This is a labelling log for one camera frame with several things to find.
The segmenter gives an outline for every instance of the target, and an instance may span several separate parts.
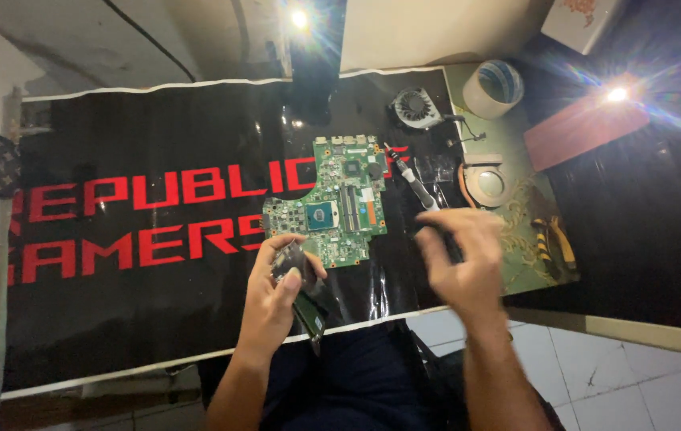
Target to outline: black banner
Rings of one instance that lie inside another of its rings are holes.
[[[441,206],[463,206],[450,175],[461,156],[447,144],[458,139],[454,123],[407,131],[386,111],[414,86],[452,113],[442,70],[342,78],[328,115],[311,119],[291,109],[291,85],[25,103],[49,124],[20,143],[4,391],[233,348],[263,201],[312,188],[316,136],[376,135],[417,167]],[[369,261],[328,270],[335,326],[440,305],[412,241],[422,207],[391,171],[388,234],[371,242]]]

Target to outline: person's left hand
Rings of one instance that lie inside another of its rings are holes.
[[[301,273],[297,268],[290,269],[278,285],[271,277],[271,263],[277,251],[292,240],[300,244],[306,237],[286,233],[263,241],[250,273],[240,340],[237,341],[235,354],[244,355],[254,364],[269,365],[293,324],[292,304],[301,289]],[[306,258],[317,276],[326,279],[327,272],[322,260],[311,253],[306,253]]]

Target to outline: bright light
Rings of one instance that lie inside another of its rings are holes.
[[[305,12],[295,11],[295,12],[293,12],[292,18],[293,18],[293,24],[295,24],[296,27],[306,28],[306,25],[308,24],[308,18],[306,17]]]
[[[628,98],[628,91],[625,88],[615,88],[606,95],[606,99],[610,102],[624,101]]]

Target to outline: tape roll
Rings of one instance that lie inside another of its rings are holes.
[[[521,75],[501,60],[480,64],[463,86],[466,107],[485,120],[494,120],[508,112],[524,95]]]

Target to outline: dark pants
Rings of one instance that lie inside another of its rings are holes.
[[[284,344],[271,361],[261,428],[429,429],[408,364],[383,324],[327,335],[319,358],[308,342]]]

